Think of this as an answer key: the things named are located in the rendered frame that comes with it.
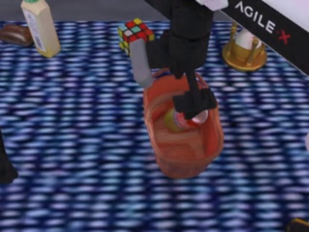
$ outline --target red carrying bag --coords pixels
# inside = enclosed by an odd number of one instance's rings
[[[168,70],[153,74],[156,78]],[[199,88],[208,88],[203,78],[196,73]],[[156,162],[161,171],[170,178],[190,178],[203,172],[221,153],[224,133],[219,119],[218,105],[209,110],[206,122],[197,129],[170,132],[164,123],[165,113],[174,107],[172,97],[189,90],[184,77],[175,79],[166,74],[156,79],[144,90],[144,120]]]

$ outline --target green bottle cap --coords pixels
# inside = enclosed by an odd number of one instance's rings
[[[24,0],[25,2],[29,2],[29,3],[34,3],[34,2],[37,2],[39,0]]]

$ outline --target barcode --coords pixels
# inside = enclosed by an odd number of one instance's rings
[[[35,44],[37,45],[37,47],[40,49],[40,50],[44,50],[44,48],[43,48],[43,45],[41,44],[41,41],[40,41],[40,39],[38,38],[38,37],[34,37],[34,39],[35,39]]]

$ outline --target gold stand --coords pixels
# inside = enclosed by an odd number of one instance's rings
[[[241,71],[241,72],[253,72],[261,68],[265,65],[267,60],[267,53],[266,53],[266,46],[262,44],[260,48],[257,48],[259,43],[258,38],[254,37],[252,42],[252,48],[249,52],[249,56],[247,59],[243,59],[237,57],[233,51],[233,47],[236,46],[235,35],[237,31],[237,24],[235,22],[232,23],[231,33],[230,33],[230,40],[224,46],[222,50],[223,59],[226,63],[231,66],[232,68]],[[248,51],[244,48],[238,48],[241,53],[247,53]]]

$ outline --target blue tablecloth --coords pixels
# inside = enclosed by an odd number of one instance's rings
[[[219,101],[225,148],[198,177],[171,180],[118,46],[121,23],[57,22],[51,59],[0,43],[0,127],[20,174],[0,187],[0,231],[283,232],[309,219],[309,79],[270,50],[255,73],[229,68],[230,24],[215,23],[198,72]]]

